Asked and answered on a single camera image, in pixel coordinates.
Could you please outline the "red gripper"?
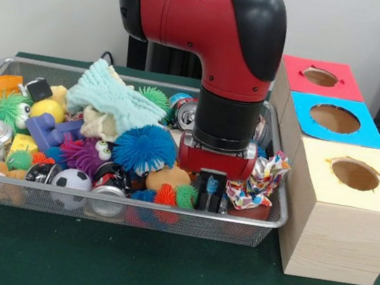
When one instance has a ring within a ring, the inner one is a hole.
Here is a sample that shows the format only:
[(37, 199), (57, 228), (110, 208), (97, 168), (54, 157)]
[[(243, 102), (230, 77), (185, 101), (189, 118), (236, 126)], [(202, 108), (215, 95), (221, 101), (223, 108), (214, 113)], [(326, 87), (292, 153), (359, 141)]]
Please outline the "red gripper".
[(178, 165), (186, 171), (200, 172), (196, 209), (207, 210), (210, 196), (207, 186), (211, 171), (215, 171), (224, 174), (214, 176), (216, 188), (210, 197), (209, 211), (218, 212), (225, 193), (226, 179), (248, 179), (257, 161), (257, 150), (256, 143), (251, 142), (244, 151), (238, 153), (214, 151), (202, 146), (191, 131), (185, 130), (179, 140)]

